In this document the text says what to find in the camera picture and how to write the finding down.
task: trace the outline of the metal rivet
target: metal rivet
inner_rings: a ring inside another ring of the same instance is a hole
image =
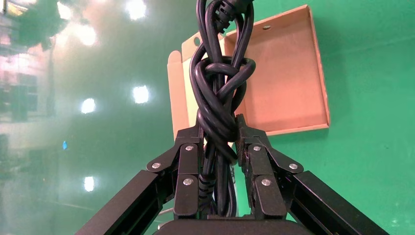
[[[293,170],[295,170],[295,169],[298,168],[298,166],[296,164],[294,164],[294,163],[291,163],[290,164],[290,168],[293,169]]]
[[[261,183],[265,186],[269,186],[271,184],[271,181],[269,181],[267,179],[264,179],[264,180],[261,181]]]
[[[191,185],[192,183],[193,183],[193,180],[190,179],[190,178],[187,178],[187,179],[183,180],[184,185]]]
[[[154,168],[154,169],[157,169],[157,168],[159,168],[161,166],[161,164],[160,163],[154,163],[154,164],[152,164],[151,165],[151,167],[152,168]]]

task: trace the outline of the black cable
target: black cable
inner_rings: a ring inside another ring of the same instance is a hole
[[[196,102],[197,123],[207,144],[199,197],[204,211],[219,216],[236,215],[235,188],[230,165],[237,155],[228,146],[236,141],[234,111],[246,92],[246,80],[255,70],[255,62],[244,58],[254,25],[253,0],[197,0],[196,15],[202,43],[190,60],[190,82]],[[235,21],[237,40],[232,57],[223,56],[218,34]]]

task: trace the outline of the cardboard flap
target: cardboard flap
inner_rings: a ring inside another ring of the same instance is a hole
[[[167,64],[168,83],[170,91],[171,117],[173,120],[173,135],[177,131],[189,127],[187,119],[186,93],[184,92],[184,74],[182,55],[175,50],[170,53]]]

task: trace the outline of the cardboard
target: cardboard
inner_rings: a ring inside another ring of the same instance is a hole
[[[174,137],[196,121],[198,107],[188,72],[196,37],[200,39],[199,33],[183,42],[181,54],[174,51],[168,60]],[[223,54],[232,55],[236,32],[219,39]],[[244,114],[250,127],[267,135],[329,127],[320,51],[307,5],[256,22],[245,57],[256,62],[256,70],[235,113]]]

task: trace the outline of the black metal bracket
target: black metal bracket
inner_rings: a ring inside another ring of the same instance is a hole
[[[204,138],[196,125],[179,131],[174,146],[149,162],[147,171],[140,171],[76,234],[143,234],[163,204],[175,198],[175,220],[157,234],[192,234],[198,229],[235,234],[235,226],[249,226],[245,234],[387,235],[300,163],[273,149],[264,131],[248,127],[242,115],[236,121],[238,163],[251,215],[203,214],[207,205],[199,185]],[[288,212],[298,223],[285,220]]]

